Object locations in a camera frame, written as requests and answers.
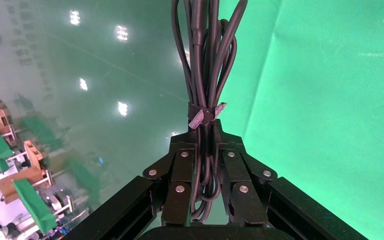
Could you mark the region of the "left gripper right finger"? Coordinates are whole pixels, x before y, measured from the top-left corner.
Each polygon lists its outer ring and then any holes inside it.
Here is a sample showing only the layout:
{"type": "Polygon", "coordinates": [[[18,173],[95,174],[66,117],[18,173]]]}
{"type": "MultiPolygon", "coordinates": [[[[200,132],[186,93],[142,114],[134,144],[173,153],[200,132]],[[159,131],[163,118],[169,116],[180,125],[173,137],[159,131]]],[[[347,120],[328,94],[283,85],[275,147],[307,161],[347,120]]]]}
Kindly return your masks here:
{"type": "Polygon", "coordinates": [[[221,193],[243,240],[362,240],[364,236],[246,151],[240,136],[213,123],[221,193]]]}

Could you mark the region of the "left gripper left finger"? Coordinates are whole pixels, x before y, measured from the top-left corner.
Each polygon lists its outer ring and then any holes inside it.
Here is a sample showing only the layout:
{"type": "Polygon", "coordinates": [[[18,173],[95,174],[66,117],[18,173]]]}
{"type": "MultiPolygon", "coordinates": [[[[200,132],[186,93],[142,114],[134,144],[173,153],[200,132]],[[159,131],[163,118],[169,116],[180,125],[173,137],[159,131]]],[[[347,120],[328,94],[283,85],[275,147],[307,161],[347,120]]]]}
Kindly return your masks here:
{"type": "Polygon", "coordinates": [[[161,229],[189,227],[197,132],[171,138],[168,153],[136,176],[85,220],[65,240],[162,240],[145,232],[161,211],[161,229]]]}

